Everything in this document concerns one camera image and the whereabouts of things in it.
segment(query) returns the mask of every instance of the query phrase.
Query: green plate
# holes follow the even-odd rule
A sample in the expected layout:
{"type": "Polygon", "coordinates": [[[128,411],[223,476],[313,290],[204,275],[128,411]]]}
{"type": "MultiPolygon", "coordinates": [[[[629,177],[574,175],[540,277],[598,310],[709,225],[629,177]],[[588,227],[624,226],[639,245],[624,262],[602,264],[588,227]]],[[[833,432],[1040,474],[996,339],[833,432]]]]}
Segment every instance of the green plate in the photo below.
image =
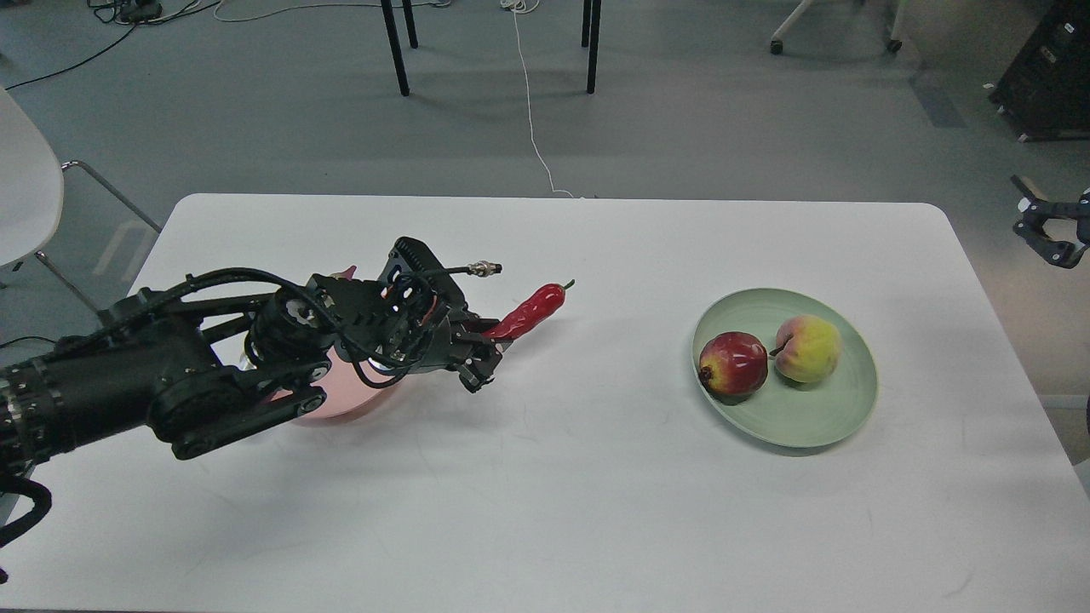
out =
{"type": "Polygon", "coordinates": [[[844,353],[827,378],[806,385],[789,382],[770,360],[764,385],[739,402],[717,399],[699,380],[697,385],[707,401],[743,432],[784,447],[811,448],[832,445],[859,430],[877,399],[879,376],[871,351],[839,313],[808,296],[784,289],[731,293],[713,304],[697,325],[692,363],[695,377],[704,345],[730,330],[752,334],[771,351],[779,325],[802,314],[831,322],[844,338],[844,353]]]}

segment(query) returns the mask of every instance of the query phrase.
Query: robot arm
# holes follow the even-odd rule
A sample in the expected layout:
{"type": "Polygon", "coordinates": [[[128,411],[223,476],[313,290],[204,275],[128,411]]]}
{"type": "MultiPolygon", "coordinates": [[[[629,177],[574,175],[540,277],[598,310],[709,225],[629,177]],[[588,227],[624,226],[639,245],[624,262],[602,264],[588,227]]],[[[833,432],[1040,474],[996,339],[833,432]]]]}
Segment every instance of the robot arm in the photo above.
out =
{"type": "Polygon", "coordinates": [[[482,335],[497,320],[471,312],[451,275],[500,271],[487,262],[444,268],[427,245],[403,237],[376,280],[313,275],[298,286],[227,268],[121,300],[99,313],[97,332],[63,338],[52,352],[0,370],[0,492],[35,502],[31,514],[0,528],[0,546],[48,510],[48,490],[25,478],[29,467],[142,424],[175,457],[191,459],[283,423],[325,401],[318,384],[329,372],[330,348],[364,385],[389,386],[443,369],[479,390],[492,381],[507,341],[482,335]],[[279,289],[182,301],[243,281],[279,289]],[[206,318],[223,315],[230,320],[202,329],[206,318]],[[211,348],[239,334],[245,334],[252,369],[223,364],[211,348]],[[390,378],[370,381],[363,361],[390,378]]]}

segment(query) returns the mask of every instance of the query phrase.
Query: apple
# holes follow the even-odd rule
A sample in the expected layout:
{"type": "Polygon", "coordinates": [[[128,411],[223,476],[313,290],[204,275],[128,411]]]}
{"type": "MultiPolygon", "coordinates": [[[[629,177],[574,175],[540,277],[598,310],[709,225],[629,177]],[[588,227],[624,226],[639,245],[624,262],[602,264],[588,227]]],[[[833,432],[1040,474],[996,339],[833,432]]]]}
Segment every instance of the apple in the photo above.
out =
{"type": "Polygon", "coordinates": [[[797,315],[776,332],[776,348],[768,356],[776,359],[779,374],[799,383],[816,383],[833,374],[844,341],[840,330],[818,315],[797,315]]]}
{"type": "Polygon", "coordinates": [[[768,376],[768,352],[752,334],[725,332],[700,351],[697,376],[715,395],[752,394],[768,376]]]}

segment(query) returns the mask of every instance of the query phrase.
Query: red chili pepper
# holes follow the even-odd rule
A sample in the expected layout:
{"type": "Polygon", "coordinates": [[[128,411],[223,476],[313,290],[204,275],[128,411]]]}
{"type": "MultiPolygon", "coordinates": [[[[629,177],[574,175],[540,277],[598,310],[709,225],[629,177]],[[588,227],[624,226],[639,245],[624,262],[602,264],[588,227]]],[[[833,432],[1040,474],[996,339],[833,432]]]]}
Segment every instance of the red chili pepper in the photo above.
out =
{"type": "Polygon", "coordinates": [[[518,309],[504,317],[504,321],[481,333],[481,335],[485,338],[514,340],[534,329],[534,326],[545,321],[553,313],[556,313],[556,310],[564,304],[565,291],[573,285],[576,285],[574,279],[565,286],[559,284],[542,286],[525,302],[519,304],[518,309]]]}

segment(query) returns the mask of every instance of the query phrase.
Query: table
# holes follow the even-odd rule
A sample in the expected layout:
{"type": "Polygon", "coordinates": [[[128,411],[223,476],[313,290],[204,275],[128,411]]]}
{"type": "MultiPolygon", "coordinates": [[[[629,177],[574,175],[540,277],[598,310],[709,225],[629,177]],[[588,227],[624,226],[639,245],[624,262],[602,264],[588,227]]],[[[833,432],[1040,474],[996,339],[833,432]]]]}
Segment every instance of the table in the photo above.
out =
{"type": "MultiPolygon", "coordinates": [[[[382,0],[383,21],[386,24],[386,36],[390,41],[390,55],[393,57],[393,70],[398,76],[398,89],[402,96],[409,95],[409,77],[405,74],[404,58],[401,55],[401,41],[398,37],[398,26],[393,20],[393,3],[382,0]]],[[[413,49],[420,46],[416,39],[416,21],[413,17],[412,2],[402,2],[405,19],[405,34],[409,35],[409,46],[413,49]]],[[[581,45],[590,49],[586,63],[586,93],[593,94],[598,73],[598,32],[602,22],[602,0],[583,0],[583,24],[581,27],[581,45]]]]}
{"type": "Polygon", "coordinates": [[[0,92],[0,266],[40,249],[57,231],[64,200],[61,165],[45,136],[0,92]]]}
{"type": "Polygon", "coordinates": [[[135,287],[223,266],[377,275],[399,236],[446,265],[502,263],[460,281],[482,315],[577,284],[475,395],[414,375],[359,420],[187,462],[138,429],[40,466],[53,510],[0,554],[0,602],[1086,611],[1090,502],[938,209],[197,194],[135,287]],[[855,435],[790,454],[706,405],[693,329],[751,287],[812,296],[867,339],[881,388],[855,435]]]}

